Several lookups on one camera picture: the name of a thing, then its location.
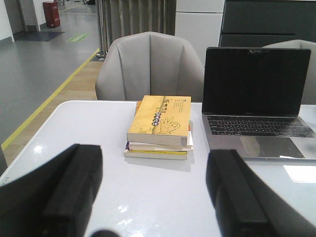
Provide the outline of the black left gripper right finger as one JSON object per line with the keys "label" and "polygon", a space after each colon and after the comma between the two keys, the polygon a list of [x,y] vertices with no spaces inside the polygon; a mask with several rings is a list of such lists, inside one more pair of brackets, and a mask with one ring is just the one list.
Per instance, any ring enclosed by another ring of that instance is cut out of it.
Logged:
{"label": "black left gripper right finger", "polygon": [[316,228],[256,175],[235,150],[212,150],[206,185],[224,237],[314,237]]}

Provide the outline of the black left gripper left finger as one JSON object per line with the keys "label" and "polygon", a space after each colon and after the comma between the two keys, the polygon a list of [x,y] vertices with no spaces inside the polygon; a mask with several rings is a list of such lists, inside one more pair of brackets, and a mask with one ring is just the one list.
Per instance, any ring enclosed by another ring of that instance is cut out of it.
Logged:
{"label": "black left gripper left finger", "polygon": [[2,237],[82,237],[103,177],[100,146],[73,144],[0,188]]}

